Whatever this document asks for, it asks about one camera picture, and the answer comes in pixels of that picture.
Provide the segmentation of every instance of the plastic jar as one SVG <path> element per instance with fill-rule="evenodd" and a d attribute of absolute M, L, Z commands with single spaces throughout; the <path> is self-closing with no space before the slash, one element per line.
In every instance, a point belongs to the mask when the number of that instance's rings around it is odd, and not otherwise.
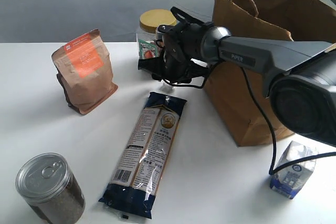
<path fill-rule="evenodd" d="M 49 224 L 74 224 L 85 209 L 84 196 L 68 163 L 56 153 L 29 160 L 16 177 L 16 189 Z"/>
<path fill-rule="evenodd" d="M 140 16 L 140 26 L 136 31 L 140 59 L 151 59 L 160 56 L 160 48 L 156 45 L 156 28 L 159 25 L 176 25 L 176 18 L 169 10 L 154 9 Z"/>

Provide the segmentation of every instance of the can pull tab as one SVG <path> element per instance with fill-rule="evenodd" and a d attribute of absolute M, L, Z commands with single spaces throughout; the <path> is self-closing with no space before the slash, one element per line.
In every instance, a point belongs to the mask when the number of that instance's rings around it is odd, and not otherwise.
<path fill-rule="evenodd" d="M 54 162 L 52 166 L 47 166 L 42 170 L 42 177 L 51 178 L 59 168 L 60 168 L 59 162 Z"/>

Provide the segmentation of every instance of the robotic arm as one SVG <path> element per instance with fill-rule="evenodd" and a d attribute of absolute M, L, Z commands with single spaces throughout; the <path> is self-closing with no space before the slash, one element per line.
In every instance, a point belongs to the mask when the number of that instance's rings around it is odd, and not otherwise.
<path fill-rule="evenodd" d="M 228 29 L 204 23 L 173 7 L 180 22 L 160 26 L 160 57 L 140 60 L 139 68 L 171 85 L 206 78 L 213 67 L 230 61 L 263 76 L 263 95 L 275 115 L 293 132 L 336 146 L 336 50 L 322 41 L 280 41 L 233 37 Z"/>

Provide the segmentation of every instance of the orange label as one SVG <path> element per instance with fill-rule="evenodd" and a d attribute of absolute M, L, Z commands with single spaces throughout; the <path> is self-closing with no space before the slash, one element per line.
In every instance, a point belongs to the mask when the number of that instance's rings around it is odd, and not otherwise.
<path fill-rule="evenodd" d="M 81 78 L 104 66 L 89 34 L 70 41 L 64 46 L 64 50 Z"/>

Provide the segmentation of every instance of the barcode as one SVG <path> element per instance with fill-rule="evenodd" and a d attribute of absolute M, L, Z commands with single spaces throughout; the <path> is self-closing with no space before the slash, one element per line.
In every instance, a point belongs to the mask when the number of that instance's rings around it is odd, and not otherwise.
<path fill-rule="evenodd" d="M 123 183 L 126 183 L 131 176 L 131 171 L 130 170 L 117 170 L 114 179 L 113 180 L 118 180 Z"/>

